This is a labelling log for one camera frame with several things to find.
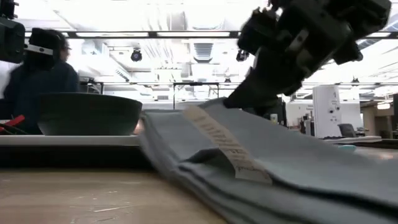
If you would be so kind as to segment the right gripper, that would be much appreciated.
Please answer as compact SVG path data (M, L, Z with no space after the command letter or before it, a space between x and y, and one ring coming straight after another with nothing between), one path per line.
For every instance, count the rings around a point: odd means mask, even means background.
M270 107L291 95L305 78L334 60L360 61L357 40L383 29L388 0L271 1L241 28L238 47L256 56L244 81L223 103L227 108Z

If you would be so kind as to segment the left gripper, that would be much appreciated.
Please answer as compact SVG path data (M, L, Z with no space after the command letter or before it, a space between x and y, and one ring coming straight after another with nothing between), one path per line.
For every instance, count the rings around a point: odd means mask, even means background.
M28 68L50 70L60 60L62 39L58 34L33 28L29 43L25 45L24 41L25 27L2 17L1 61L21 63L24 56L24 65Z

